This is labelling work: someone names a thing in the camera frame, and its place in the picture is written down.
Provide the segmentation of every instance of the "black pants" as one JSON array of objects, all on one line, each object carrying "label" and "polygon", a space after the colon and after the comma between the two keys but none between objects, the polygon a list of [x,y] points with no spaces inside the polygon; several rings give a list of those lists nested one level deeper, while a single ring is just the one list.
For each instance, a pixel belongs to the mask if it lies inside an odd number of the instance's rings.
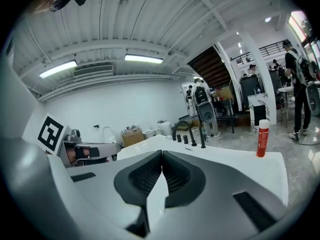
[{"label": "black pants", "polygon": [[306,86],[301,85],[300,87],[293,88],[293,93],[295,97],[295,107],[294,107],[294,131],[297,133],[301,129],[301,109],[302,104],[304,106],[304,121],[303,129],[307,129],[311,119],[311,111],[308,105]]}]

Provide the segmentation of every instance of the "red tube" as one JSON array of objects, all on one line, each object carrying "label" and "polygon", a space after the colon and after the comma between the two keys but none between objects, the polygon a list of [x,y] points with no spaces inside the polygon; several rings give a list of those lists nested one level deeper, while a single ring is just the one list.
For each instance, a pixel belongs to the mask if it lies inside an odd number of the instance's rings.
[{"label": "red tube", "polygon": [[266,119],[259,121],[259,139],[256,156],[263,158],[266,154],[267,144],[269,136],[269,121]]}]

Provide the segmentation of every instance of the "white ceiling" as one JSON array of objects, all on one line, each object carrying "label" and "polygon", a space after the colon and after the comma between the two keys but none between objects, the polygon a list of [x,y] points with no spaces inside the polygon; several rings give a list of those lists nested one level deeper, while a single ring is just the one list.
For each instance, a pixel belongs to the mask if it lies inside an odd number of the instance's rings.
[{"label": "white ceiling", "polygon": [[[114,75],[193,74],[186,63],[235,35],[235,26],[289,11],[284,0],[121,1],[87,0],[78,6],[71,0],[56,12],[23,15],[13,34],[14,70],[42,95],[72,77],[74,69],[45,79],[39,74],[74,59],[80,66],[110,63]],[[174,50],[174,55],[169,56],[169,50]],[[164,61],[124,61],[126,53]]]}]

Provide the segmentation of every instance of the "backpack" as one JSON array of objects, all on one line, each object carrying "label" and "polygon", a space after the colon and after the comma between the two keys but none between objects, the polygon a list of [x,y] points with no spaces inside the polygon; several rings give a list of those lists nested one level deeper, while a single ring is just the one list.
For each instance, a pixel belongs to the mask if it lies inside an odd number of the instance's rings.
[{"label": "backpack", "polygon": [[295,75],[299,79],[300,83],[307,85],[309,82],[314,82],[314,71],[312,64],[303,56],[299,56],[292,50],[288,51],[295,58]]},{"label": "backpack", "polygon": [[196,103],[199,105],[201,103],[208,102],[208,96],[206,93],[206,89],[202,86],[197,86],[194,92],[194,98]]}]

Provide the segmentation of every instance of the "black faucet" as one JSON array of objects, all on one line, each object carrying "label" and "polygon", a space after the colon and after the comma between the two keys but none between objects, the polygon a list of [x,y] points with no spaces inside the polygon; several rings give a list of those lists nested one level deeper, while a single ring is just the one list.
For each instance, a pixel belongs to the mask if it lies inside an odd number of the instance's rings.
[{"label": "black faucet", "polygon": [[193,133],[192,133],[191,127],[190,127],[190,125],[188,124],[188,122],[183,121],[183,120],[177,122],[176,125],[173,127],[172,139],[173,139],[174,141],[177,140],[177,139],[176,139],[176,132],[177,132],[178,126],[181,125],[181,124],[185,124],[185,125],[188,126],[189,133],[190,133],[190,137],[191,137],[191,146],[193,146],[193,147],[196,146],[197,143],[196,143],[196,141],[195,141],[195,138],[194,138],[194,135],[193,135]]}]

